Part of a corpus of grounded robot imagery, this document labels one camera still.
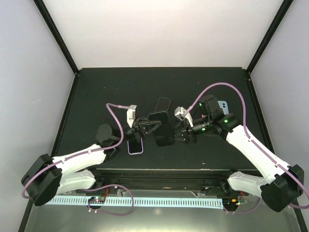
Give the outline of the phone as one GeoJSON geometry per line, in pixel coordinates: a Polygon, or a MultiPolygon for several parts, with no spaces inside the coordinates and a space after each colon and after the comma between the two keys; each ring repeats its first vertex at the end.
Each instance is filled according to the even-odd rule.
{"type": "Polygon", "coordinates": [[[127,141],[127,151],[129,155],[138,155],[142,154],[143,149],[143,142],[140,141],[127,141]]]}
{"type": "Polygon", "coordinates": [[[167,112],[171,104],[171,99],[160,97],[155,107],[155,112],[167,112]]]}
{"type": "Polygon", "coordinates": [[[173,129],[167,111],[155,112],[148,115],[151,121],[160,121],[161,125],[153,132],[158,147],[169,146],[175,143],[173,129]]]}

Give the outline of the light-blue phone case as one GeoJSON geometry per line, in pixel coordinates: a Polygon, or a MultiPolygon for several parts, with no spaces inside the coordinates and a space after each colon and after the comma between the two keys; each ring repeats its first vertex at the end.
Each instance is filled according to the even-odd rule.
{"type": "Polygon", "coordinates": [[[223,110],[224,115],[229,114],[229,109],[226,101],[218,101],[220,108],[223,110]]]}

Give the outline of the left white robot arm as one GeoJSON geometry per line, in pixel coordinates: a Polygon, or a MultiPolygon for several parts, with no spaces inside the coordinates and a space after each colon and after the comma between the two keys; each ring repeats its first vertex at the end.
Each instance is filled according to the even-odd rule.
{"type": "Polygon", "coordinates": [[[143,140],[160,126],[160,121],[148,119],[137,119],[132,127],[120,131],[102,124],[97,130],[97,142],[90,147],[64,156],[39,156],[21,180],[22,197],[41,206],[56,195],[73,190],[100,192],[104,182],[89,167],[113,159],[122,142],[127,143],[128,154],[143,153],[143,140]]]}

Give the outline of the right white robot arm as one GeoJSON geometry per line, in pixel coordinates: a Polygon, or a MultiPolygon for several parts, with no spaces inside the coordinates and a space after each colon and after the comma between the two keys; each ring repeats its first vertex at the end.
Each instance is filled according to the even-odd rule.
{"type": "Polygon", "coordinates": [[[199,134],[212,132],[240,151],[261,174],[257,177],[241,171],[232,172],[219,183],[223,194],[243,191],[255,195],[275,212],[281,212],[302,195],[304,170],[299,165],[291,166],[272,153],[232,113],[225,114],[215,96],[206,95],[197,104],[200,119],[193,120],[183,107],[174,111],[180,120],[174,133],[179,141],[195,143],[199,134]]]}

